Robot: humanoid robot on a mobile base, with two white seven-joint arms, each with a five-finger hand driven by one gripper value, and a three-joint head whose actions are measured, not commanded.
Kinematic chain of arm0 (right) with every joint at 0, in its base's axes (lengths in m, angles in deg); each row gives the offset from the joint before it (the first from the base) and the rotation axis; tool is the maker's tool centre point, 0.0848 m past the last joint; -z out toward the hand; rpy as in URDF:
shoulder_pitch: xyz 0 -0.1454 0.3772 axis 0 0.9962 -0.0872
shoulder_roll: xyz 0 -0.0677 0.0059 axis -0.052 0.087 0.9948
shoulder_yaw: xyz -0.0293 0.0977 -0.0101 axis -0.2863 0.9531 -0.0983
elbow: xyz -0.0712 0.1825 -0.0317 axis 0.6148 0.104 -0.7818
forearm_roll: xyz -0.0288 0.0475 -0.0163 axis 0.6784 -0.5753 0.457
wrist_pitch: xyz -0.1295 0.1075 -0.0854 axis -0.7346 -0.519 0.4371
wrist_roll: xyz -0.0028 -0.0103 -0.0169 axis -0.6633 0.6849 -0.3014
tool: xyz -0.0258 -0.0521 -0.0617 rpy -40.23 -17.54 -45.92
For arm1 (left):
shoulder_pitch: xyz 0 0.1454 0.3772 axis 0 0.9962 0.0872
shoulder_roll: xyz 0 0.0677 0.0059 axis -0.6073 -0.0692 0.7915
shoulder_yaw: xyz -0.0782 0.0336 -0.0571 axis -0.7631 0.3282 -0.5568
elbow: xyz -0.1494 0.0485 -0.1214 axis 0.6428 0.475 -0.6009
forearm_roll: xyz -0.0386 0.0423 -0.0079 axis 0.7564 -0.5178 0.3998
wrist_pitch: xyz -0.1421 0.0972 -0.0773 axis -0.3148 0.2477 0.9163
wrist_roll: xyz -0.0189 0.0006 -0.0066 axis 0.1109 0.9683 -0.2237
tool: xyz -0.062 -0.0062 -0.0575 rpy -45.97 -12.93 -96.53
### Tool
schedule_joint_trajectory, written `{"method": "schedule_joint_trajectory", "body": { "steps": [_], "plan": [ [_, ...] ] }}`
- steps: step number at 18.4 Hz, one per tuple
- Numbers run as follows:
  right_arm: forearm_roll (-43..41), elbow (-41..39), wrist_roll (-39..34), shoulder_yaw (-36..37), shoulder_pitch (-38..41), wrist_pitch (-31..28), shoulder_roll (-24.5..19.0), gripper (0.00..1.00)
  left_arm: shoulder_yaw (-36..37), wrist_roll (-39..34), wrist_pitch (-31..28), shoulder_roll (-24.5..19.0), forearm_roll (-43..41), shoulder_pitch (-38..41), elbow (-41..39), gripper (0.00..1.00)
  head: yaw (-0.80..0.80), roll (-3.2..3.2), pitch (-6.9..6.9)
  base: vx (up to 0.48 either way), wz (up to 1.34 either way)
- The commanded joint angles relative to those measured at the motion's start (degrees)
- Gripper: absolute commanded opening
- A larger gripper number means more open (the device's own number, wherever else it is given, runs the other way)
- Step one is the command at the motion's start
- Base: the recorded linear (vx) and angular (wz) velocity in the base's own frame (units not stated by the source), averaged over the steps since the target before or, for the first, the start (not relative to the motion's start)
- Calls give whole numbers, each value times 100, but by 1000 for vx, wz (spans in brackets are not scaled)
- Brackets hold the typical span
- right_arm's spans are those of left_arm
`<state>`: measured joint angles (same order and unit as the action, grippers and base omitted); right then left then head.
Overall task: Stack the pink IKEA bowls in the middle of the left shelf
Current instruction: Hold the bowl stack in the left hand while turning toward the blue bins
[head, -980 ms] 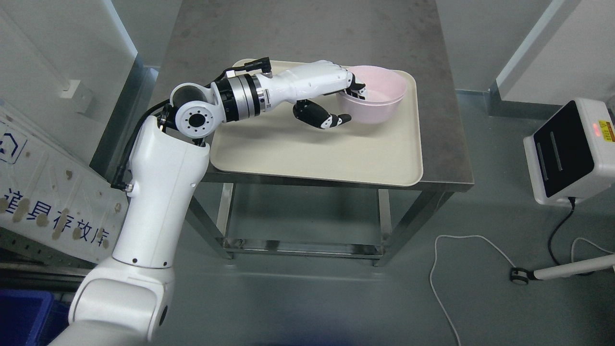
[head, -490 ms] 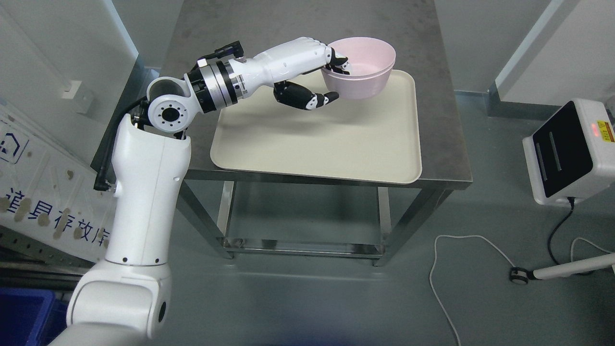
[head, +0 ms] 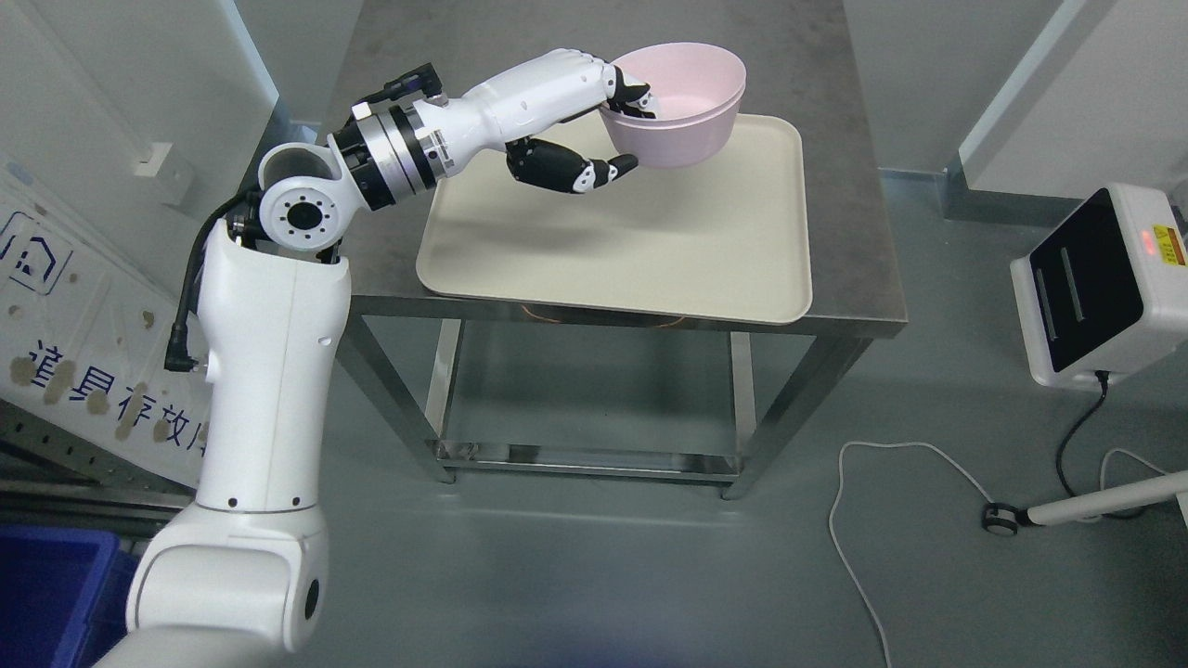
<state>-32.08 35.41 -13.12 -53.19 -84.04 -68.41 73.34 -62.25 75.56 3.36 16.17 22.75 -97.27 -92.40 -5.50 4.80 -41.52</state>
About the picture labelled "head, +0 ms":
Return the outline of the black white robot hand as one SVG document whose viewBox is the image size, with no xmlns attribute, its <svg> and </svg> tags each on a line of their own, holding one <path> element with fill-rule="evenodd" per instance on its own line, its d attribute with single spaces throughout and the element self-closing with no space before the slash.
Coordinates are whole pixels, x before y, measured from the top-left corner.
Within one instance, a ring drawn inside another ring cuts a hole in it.
<svg viewBox="0 0 1188 668">
<path fill-rule="evenodd" d="M 443 176 L 457 176 L 484 149 L 497 149 L 522 185 L 584 194 L 631 174 L 638 158 L 586 158 L 539 139 L 539 133 L 601 107 L 623 116 L 652 119 L 658 103 L 646 82 L 612 62 L 575 49 L 555 49 L 498 73 L 440 107 L 423 102 L 415 107 L 432 131 Z"/>
</svg>

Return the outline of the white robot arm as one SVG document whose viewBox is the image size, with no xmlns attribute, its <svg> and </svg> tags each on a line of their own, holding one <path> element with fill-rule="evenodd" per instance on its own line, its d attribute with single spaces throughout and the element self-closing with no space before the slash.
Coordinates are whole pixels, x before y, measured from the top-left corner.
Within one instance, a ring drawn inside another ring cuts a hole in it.
<svg viewBox="0 0 1188 668">
<path fill-rule="evenodd" d="M 312 634 L 329 575 L 318 504 L 331 363 L 350 302 L 339 244 L 358 212 L 436 185 L 417 122 L 383 127 L 378 103 L 443 103 L 423 64 L 353 106 L 318 147 L 263 156 L 253 185 L 200 229 L 165 367 L 196 368 L 187 319 L 209 346 L 213 386 L 195 499 L 148 542 L 129 587 L 127 635 L 101 667 L 266 667 Z"/>
</svg>

